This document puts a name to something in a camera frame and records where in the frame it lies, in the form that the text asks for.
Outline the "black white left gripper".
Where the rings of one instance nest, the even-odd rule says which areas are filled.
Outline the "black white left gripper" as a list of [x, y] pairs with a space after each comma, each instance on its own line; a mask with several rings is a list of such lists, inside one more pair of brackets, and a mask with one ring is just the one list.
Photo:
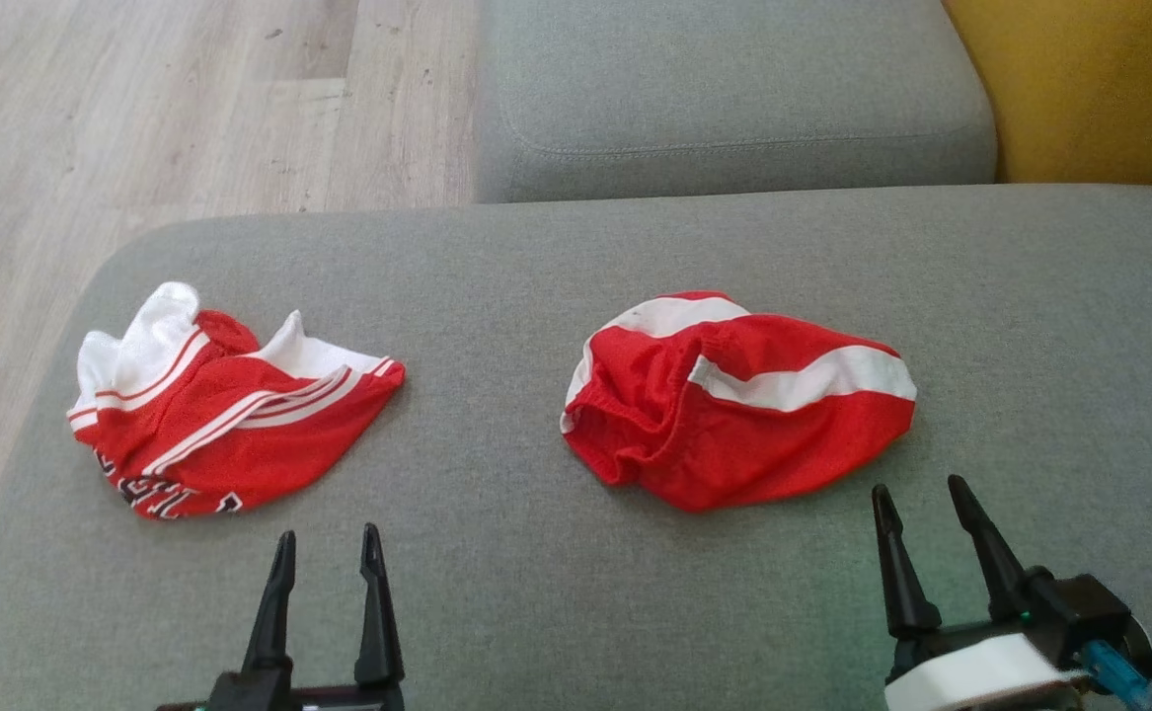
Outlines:
[[397, 621], [392, 604], [389, 575], [382, 557], [380, 529], [364, 527], [361, 576], [366, 582], [366, 603], [355, 684], [291, 687], [274, 673], [291, 674], [287, 653], [288, 598], [295, 585], [297, 539], [294, 530], [281, 534], [248, 640], [242, 671], [217, 678], [209, 698], [174, 702], [156, 711], [406, 711], [399, 687], [406, 678]]

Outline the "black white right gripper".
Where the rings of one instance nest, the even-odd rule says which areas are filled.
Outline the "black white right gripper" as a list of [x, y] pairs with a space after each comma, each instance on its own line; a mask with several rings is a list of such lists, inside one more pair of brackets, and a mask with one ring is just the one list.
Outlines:
[[[1124, 711], [1152, 711], [1152, 644], [1126, 602], [1093, 575], [1054, 578], [1034, 568], [1024, 584], [1028, 610], [1024, 567], [990, 513], [960, 474], [950, 474], [949, 491], [995, 625], [946, 627], [924, 640], [885, 686], [887, 711], [1087, 711], [1090, 694]], [[940, 610], [922, 589], [882, 483], [872, 504], [888, 635], [933, 633]]]

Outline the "red white sports jersey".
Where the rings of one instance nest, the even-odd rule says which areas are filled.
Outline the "red white sports jersey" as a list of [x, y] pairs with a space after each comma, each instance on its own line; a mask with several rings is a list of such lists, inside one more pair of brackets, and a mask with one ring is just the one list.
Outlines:
[[76, 381], [75, 439], [139, 517], [180, 520], [314, 485], [389, 404], [406, 368], [309, 336], [296, 311], [262, 343], [170, 280], [123, 336], [84, 336]]

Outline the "grey fabric sofa seat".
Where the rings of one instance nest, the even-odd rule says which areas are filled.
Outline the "grey fabric sofa seat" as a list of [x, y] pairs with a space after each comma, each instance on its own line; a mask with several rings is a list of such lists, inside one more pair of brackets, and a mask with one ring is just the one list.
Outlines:
[[[73, 439], [88, 330], [165, 280], [263, 338], [403, 361], [335, 471], [251, 514], [132, 514]], [[889, 345], [914, 428], [818, 494], [688, 514], [612, 490], [559, 433], [579, 346], [718, 289]], [[76, 303], [0, 485], [0, 711], [153, 711], [240, 666], [297, 534], [300, 684], [351, 680], [380, 525], [414, 711], [882, 711], [892, 640], [872, 487], [924, 590], [986, 615], [946, 478], [1023, 563], [1091, 573], [1152, 640], [1152, 188], [968, 186], [182, 222]]]

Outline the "red white striped shorts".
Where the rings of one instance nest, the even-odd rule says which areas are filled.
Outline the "red white striped shorts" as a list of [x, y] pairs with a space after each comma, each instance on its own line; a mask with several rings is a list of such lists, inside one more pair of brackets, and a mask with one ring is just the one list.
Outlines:
[[915, 408], [887, 345], [680, 292], [588, 336], [559, 431], [604, 485], [704, 513], [842, 481], [909, 432]]

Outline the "yellow cushion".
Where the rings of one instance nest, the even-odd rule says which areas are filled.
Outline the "yellow cushion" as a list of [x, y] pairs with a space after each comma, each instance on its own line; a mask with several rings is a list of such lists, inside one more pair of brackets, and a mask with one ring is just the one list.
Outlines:
[[1000, 182], [1152, 186], [1152, 0], [943, 0]]

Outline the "grey sofa cushion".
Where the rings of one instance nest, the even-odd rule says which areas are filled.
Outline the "grey sofa cushion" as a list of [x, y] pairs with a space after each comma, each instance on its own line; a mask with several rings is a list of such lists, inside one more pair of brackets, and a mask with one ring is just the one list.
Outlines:
[[990, 184], [941, 0], [484, 0], [475, 198]]

